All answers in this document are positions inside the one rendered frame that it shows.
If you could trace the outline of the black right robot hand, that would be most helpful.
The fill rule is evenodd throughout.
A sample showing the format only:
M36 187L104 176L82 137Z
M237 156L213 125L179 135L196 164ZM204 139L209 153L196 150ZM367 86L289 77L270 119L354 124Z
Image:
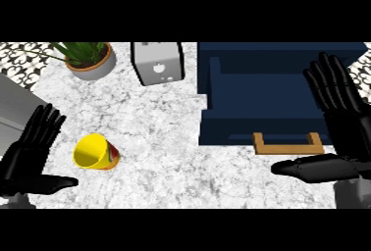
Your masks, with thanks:
M324 112L336 153L281 161L271 172L308 183L360 177L371 180L371 105L339 57L321 52L304 76Z

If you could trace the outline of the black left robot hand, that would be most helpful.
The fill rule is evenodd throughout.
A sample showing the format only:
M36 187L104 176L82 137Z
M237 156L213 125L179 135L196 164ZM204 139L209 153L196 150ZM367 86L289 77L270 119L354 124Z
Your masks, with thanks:
M0 160L0 196L18 193L51 195L79 185L74 177L42 173L66 119L51 104L37 106L21 138L12 143Z

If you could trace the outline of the potted green plant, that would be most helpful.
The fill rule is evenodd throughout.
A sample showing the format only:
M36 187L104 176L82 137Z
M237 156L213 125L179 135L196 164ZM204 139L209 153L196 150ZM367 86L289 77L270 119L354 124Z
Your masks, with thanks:
M37 51L34 54L63 61L73 75L80 79L98 80L111 73L116 54L108 42L52 42L51 45L64 55L63 58Z

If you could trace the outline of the dark blue drawer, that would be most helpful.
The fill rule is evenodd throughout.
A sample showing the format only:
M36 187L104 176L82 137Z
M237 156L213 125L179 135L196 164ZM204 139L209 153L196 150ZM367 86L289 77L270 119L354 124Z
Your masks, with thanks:
M305 77L225 74L221 59L212 58L199 143L250 145L256 132L270 144L305 144L311 132L324 144L333 143Z

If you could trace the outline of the grey appliance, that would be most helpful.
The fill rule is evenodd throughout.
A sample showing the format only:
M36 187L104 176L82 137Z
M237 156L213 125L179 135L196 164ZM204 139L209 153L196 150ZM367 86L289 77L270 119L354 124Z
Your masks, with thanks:
M30 117L46 102L0 73L0 156L20 139Z

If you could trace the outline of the yellow cup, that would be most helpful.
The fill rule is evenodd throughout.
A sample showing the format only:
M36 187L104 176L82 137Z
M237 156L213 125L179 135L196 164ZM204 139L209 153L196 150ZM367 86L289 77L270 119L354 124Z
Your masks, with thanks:
M86 135L74 148L74 164L88 170L111 170L120 159L120 153L100 133Z

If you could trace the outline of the dark blue cabinet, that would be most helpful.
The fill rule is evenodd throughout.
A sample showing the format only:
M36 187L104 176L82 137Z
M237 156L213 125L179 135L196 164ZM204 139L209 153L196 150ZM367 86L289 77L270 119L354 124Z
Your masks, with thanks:
M351 66L367 51L364 42L199 42L197 92L209 92L213 58L224 74L301 74L321 52L338 55Z

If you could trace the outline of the silver toaster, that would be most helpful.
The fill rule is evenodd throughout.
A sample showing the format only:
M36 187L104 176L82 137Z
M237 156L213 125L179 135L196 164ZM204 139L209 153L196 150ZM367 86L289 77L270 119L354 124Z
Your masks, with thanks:
M187 77L185 53L179 42L132 42L131 63L144 86Z

